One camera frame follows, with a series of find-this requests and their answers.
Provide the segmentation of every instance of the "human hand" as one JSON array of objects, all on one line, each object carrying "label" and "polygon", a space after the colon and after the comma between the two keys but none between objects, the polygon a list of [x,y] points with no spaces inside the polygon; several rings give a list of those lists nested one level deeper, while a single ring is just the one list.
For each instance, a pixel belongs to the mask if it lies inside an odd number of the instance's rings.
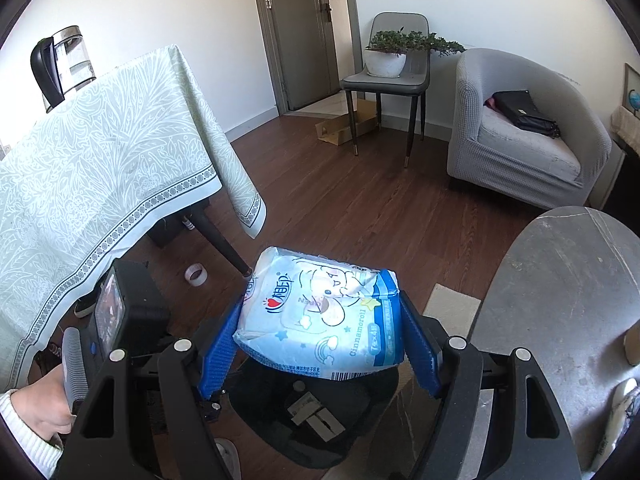
[{"label": "human hand", "polygon": [[55,433],[71,433],[76,418],[66,401],[62,365],[39,381],[14,392],[11,404],[22,421],[42,440],[48,442]]}]

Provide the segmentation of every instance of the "device screen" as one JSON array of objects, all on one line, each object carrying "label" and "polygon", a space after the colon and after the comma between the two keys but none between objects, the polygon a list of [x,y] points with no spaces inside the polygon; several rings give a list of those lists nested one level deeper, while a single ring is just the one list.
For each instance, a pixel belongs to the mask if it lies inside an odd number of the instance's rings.
[{"label": "device screen", "polygon": [[105,355],[113,349],[112,346],[123,318],[124,304],[112,269],[95,305],[95,326],[98,329],[98,336]]}]

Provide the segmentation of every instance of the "wet wipes package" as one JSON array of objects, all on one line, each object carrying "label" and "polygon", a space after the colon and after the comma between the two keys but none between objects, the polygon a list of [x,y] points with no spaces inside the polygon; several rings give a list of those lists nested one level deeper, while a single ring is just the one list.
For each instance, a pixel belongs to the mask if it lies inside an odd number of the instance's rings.
[{"label": "wet wipes package", "polygon": [[271,247],[258,259],[234,340],[277,370],[346,380],[402,362],[400,323],[393,272]]}]

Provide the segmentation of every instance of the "picture frame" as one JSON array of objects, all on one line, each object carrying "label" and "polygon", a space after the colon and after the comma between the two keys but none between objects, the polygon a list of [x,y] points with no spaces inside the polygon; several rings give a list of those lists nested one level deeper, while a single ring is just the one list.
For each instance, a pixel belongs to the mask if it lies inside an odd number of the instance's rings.
[{"label": "picture frame", "polygon": [[625,63],[625,92],[622,97],[622,105],[633,115],[640,118],[640,73],[629,63]]}]

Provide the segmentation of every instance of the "roll of tape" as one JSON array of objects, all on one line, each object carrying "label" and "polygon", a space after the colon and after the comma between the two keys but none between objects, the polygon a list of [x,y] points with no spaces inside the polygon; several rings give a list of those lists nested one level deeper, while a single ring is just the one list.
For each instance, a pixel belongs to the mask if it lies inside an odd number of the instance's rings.
[{"label": "roll of tape", "polygon": [[207,281],[207,269],[201,264],[193,264],[184,271],[184,279],[191,286],[200,286]]}]

